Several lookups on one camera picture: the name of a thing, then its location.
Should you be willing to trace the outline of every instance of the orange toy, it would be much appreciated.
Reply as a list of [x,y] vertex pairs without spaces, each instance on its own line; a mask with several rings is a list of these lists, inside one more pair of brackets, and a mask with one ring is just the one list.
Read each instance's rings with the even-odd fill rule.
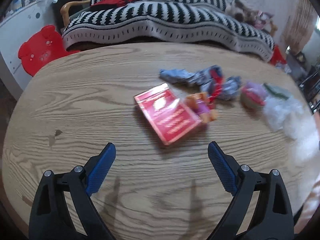
[[217,120],[218,113],[215,109],[210,109],[210,101],[206,92],[192,94],[186,97],[186,104],[189,106],[206,124]]

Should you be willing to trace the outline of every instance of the red bear-shaped chair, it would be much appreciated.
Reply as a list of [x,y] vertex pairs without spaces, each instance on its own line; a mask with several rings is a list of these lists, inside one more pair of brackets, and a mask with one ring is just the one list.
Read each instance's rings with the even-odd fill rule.
[[49,62],[77,52],[79,50],[67,52],[63,48],[61,35],[53,25],[48,25],[21,45],[18,58],[21,59],[24,70],[34,76]]

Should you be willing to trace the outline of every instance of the wooden table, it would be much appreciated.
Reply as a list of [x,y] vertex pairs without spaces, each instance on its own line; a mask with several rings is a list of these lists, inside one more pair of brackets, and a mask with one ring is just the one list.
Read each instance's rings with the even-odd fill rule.
[[[163,83],[159,68],[196,71],[215,64],[226,77],[272,82],[306,104],[291,78],[271,65],[199,45],[109,46],[58,59],[41,69],[17,103],[4,143],[4,187],[17,213],[28,223],[44,171],[69,172],[113,142],[116,160],[91,199],[115,237],[206,239],[232,199],[207,157],[213,140],[254,171],[278,169],[292,211],[297,212],[320,171],[317,144],[271,132],[236,100],[217,103],[220,117],[207,130],[165,148],[136,111],[133,96]],[[190,92],[181,88],[172,86],[180,97]],[[70,194],[66,196],[76,228],[83,232]]]

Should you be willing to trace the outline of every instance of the black and white blanket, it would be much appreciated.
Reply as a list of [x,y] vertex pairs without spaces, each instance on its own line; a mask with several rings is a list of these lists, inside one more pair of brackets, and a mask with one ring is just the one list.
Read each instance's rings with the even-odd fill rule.
[[216,41],[231,50],[271,59],[272,37],[223,14],[226,0],[175,1],[142,0],[115,9],[83,12],[66,27],[64,45],[67,48],[80,41],[113,44],[148,36],[171,42]]

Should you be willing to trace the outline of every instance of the red card box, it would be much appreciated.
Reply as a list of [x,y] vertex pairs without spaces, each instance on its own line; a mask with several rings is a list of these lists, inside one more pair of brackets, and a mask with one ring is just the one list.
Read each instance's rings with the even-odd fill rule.
[[169,145],[201,124],[181,99],[161,84],[134,97],[164,145]]

